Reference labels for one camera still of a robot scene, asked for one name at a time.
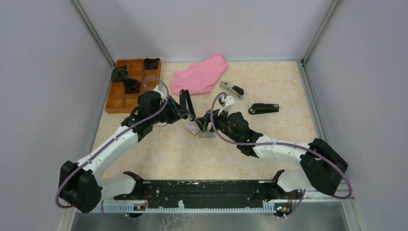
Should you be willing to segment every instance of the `speckled table surface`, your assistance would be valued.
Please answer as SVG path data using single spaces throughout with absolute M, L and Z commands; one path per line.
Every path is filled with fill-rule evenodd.
M 173 72 L 186 70 L 190 64 L 163 63 L 161 79 L 170 86 Z M 229 62 L 210 94 L 191 97 L 197 117 L 203 116 L 214 97 L 222 92 L 218 86 L 222 80 L 245 90 L 245 99 L 235 100 L 230 112 L 242 112 L 254 131 L 285 141 L 311 142 L 316 137 L 296 62 Z M 278 103 L 280 111 L 249 115 L 248 108 L 253 103 Z M 94 149 L 109 138 L 127 116 L 104 111 Z M 271 179 L 280 169 L 296 168 L 272 159 L 247 157 L 218 137 L 193 136 L 184 128 L 188 122 L 180 120 L 154 128 L 111 165 L 103 177 L 132 171 L 150 180 L 255 180 Z

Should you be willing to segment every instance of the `white arm segment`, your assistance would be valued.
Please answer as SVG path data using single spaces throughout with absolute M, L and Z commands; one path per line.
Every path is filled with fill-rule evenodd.
M 259 137 L 259 139 L 256 141 L 256 143 L 266 143 L 266 142 L 290 143 L 286 141 L 272 139 L 265 135 Z M 292 143 L 297 144 L 299 146 L 309 148 L 309 145 L 307 143 L 296 143 L 296 142 L 292 142 Z M 288 146 L 283 146 L 283 145 L 257 145 L 254 147 L 254 151 L 259 158 L 273 158 L 279 161 L 291 163 L 296 166 L 300 166 L 300 161 L 301 161 L 300 156 L 306 154 L 306 151 L 304 150 L 293 148 L 293 147 L 288 147 Z
M 267 136 L 259 137 L 256 143 L 265 142 L 285 142 L 276 139 L 269 138 Z M 309 148 L 307 143 L 296 143 L 299 146 Z M 296 189 L 313 189 L 303 169 L 301 169 L 300 161 L 301 155 L 306 154 L 306 151 L 298 148 L 293 148 L 283 145 L 257 145 L 254 147 L 254 151 L 259 158 L 273 158 L 279 161 L 288 162 L 293 165 L 299 166 L 300 169 L 285 170 L 278 178 L 278 185 L 285 191 L 291 192 Z
M 128 175 L 122 174 L 117 177 L 99 179 L 98 185 L 102 187 L 102 198 L 106 200 L 117 195 L 129 194 L 133 191 L 136 181 Z
M 95 149 L 92 153 L 78 160 L 78 165 L 88 162 L 88 159 L 93 156 L 99 149 L 101 149 L 111 139 L 115 139 L 116 136 L 128 127 L 119 127 L 115 133 L 109 137 L 102 145 Z M 113 164 L 126 150 L 138 143 L 138 135 L 132 130 L 129 130 L 116 141 L 111 143 L 105 150 L 103 150 L 95 159 L 84 167 L 85 171 L 92 170 L 92 174 L 95 176 L 96 181 L 102 176 L 107 168 Z
M 153 91 L 160 93 L 160 95 L 162 96 L 162 100 L 166 99 L 166 89 L 162 83 L 157 84 L 156 87 L 154 87 Z
M 301 168 L 285 170 L 279 176 L 277 184 L 287 193 L 296 189 L 314 189 Z

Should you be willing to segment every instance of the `small box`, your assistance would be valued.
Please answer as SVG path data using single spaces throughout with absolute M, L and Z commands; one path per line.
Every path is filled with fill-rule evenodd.
M 199 131 L 198 127 L 196 127 L 193 123 L 188 123 L 184 128 L 193 135 L 196 135 Z

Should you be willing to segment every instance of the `wooden tray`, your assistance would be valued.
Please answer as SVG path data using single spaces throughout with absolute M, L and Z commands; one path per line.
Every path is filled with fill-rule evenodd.
M 130 113 L 133 108 L 138 106 L 138 97 L 146 92 L 143 87 L 143 81 L 146 77 L 157 77 L 160 78 L 160 72 L 162 68 L 161 61 L 159 66 L 155 70 L 143 70 L 143 60 L 144 59 L 128 59 L 128 60 L 118 60 L 116 62 L 115 68 L 121 66 L 128 66 L 128 78 L 136 79 L 141 82 L 140 93 L 139 94 L 125 94 L 125 88 L 123 83 L 113 83 L 109 88 L 108 99 L 106 100 L 105 111 L 110 114 L 115 113 Z M 147 86 L 153 89 L 159 81 L 150 79 L 147 81 Z

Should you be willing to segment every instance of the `pink cloth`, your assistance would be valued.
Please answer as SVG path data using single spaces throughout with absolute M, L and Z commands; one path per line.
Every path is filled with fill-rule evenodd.
M 188 70 L 176 71 L 171 79 L 171 92 L 189 90 L 190 95 L 204 95 L 213 90 L 213 85 L 227 69 L 228 64 L 220 54 L 202 62 L 191 64 Z

